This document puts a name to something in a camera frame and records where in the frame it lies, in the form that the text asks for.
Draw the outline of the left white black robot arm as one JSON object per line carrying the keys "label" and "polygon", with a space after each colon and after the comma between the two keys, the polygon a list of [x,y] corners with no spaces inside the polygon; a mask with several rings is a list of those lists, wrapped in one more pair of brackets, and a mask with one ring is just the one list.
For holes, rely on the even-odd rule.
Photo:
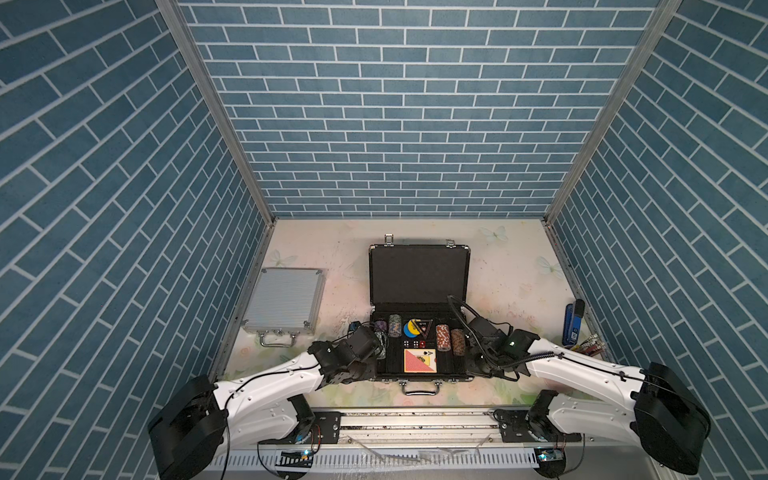
{"label": "left white black robot arm", "polygon": [[364,327],[248,377],[187,381],[152,418],[147,431],[161,479],[191,479],[215,457],[264,440],[300,440],[314,414],[305,396],[363,379],[383,349]]}

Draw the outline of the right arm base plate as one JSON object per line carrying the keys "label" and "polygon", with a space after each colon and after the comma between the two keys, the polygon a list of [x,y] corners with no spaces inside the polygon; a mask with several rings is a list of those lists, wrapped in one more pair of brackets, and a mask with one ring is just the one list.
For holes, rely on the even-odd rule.
{"label": "right arm base plate", "polygon": [[492,418],[498,423],[499,433],[503,443],[552,443],[565,445],[569,442],[579,442],[579,433],[562,433],[551,425],[546,418],[542,422],[528,419],[528,410],[496,409]]}

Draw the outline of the silver aluminium poker case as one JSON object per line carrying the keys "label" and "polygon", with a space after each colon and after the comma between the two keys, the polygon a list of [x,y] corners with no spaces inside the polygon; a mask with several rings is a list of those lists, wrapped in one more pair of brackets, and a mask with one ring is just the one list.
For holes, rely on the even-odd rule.
{"label": "silver aluminium poker case", "polygon": [[325,272],[312,268],[263,268],[245,307],[241,328],[264,348],[290,348],[311,335],[319,316]]}

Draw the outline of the black poker set case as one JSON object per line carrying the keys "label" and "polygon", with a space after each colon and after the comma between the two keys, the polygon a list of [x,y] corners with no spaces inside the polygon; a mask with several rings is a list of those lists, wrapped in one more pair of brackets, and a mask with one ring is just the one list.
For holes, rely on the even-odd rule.
{"label": "black poker set case", "polygon": [[[372,380],[395,383],[406,396],[434,396],[445,383],[469,382],[468,353],[456,357],[452,348],[441,352],[436,347],[435,328],[447,324],[463,330],[463,323],[451,310],[450,298],[464,300],[470,270],[470,247],[452,240],[441,243],[398,243],[387,234],[369,249],[370,322],[385,320],[392,314],[402,317],[402,335],[390,338],[379,333],[382,350],[372,363]],[[403,327],[409,320],[431,319],[427,339],[408,338]],[[403,371],[404,341],[424,341],[424,349],[434,349],[438,372],[409,374]]]}

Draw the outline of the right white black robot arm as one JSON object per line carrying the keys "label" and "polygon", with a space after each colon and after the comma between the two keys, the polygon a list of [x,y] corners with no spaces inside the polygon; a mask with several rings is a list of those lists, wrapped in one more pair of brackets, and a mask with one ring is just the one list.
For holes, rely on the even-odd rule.
{"label": "right white black robot arm", "polygon": [[642,448],[680,474],[699,471],[711,417],[670,368],[640,368],[574,352],[518,329],[505,335],[471,333],[467,354],[475,375],[517,381],[537,377],[582,393],[542,390],[529,408],[529,434],[547,442],[597,436]]}

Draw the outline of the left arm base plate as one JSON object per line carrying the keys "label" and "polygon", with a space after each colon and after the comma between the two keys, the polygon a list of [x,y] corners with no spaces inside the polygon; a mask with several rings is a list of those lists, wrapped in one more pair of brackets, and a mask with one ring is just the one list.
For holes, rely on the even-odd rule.
{"label": "left arm base plate", "polygon": [[301,414],[298,425],[285,438],[289,444],[315,445],[337,444],[341,431],[342,413],[338,411],[319,411],[313,414]]}

